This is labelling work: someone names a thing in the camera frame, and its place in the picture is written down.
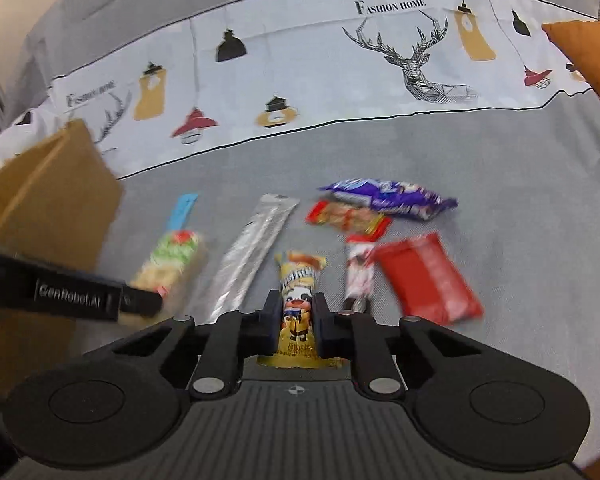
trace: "orange pillow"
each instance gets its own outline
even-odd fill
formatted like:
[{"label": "orange pillow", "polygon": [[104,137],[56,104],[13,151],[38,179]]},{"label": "orange pillow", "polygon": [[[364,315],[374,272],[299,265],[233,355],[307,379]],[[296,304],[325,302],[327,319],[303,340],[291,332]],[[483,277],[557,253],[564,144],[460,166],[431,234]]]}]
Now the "orange pillow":
[{"label": "orange pillow", "polygon": [[600,96],[600,22],[545,23],[542,30]]}]

